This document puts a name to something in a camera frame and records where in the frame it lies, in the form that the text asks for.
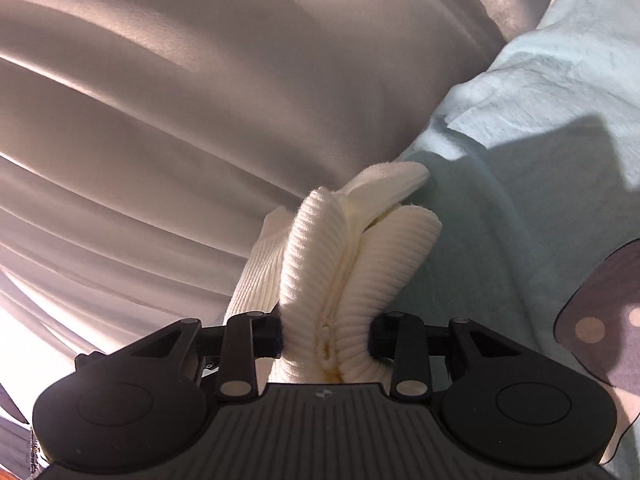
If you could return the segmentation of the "cream ribbed knit sweater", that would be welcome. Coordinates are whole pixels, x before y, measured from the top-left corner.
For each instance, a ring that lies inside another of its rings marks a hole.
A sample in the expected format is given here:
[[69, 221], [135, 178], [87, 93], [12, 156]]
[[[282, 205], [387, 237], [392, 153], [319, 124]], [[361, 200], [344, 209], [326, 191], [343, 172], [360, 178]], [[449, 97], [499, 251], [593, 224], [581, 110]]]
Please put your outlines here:
[[279, 309], [282, 356], [259, 365], [261, 378], [390, 384], [390, 366], [370, 356], [370, 324], [442, 230], [433, 211], [404, 202], [429, 176], [418, 162], [384, 162], [265, 216], [226, 312]]

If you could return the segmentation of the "striped fabric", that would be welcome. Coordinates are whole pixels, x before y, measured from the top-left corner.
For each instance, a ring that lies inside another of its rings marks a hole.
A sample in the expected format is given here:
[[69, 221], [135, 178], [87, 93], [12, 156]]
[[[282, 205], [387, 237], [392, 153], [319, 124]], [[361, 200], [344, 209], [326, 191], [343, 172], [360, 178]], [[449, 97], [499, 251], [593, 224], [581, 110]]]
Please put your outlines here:
[[17, 479], [35, 479], [39, 476], [39, 446], [32, 428], [1, 417], [1, 468]]

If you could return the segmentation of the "light blue patterned bedsheet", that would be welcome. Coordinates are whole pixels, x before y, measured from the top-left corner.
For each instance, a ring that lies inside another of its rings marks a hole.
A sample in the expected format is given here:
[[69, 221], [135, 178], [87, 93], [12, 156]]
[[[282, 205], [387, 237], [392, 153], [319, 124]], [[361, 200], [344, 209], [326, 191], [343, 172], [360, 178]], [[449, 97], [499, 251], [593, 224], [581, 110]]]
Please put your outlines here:
[[639, 0], [553, 0], [405, 159], [442, 234], [394, 308], [470, 318], [592, 377], [605, 467], [639, 474]]

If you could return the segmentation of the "beige pleated curtain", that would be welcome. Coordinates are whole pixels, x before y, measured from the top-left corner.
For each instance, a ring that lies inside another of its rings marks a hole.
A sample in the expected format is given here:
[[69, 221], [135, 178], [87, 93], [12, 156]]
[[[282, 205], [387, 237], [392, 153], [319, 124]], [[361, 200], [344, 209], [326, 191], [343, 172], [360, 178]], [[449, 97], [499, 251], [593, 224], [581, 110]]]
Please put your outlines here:
[[397, 157], [550, 0], [1, 0], [1, 382], [216, 323], [266, 214]]

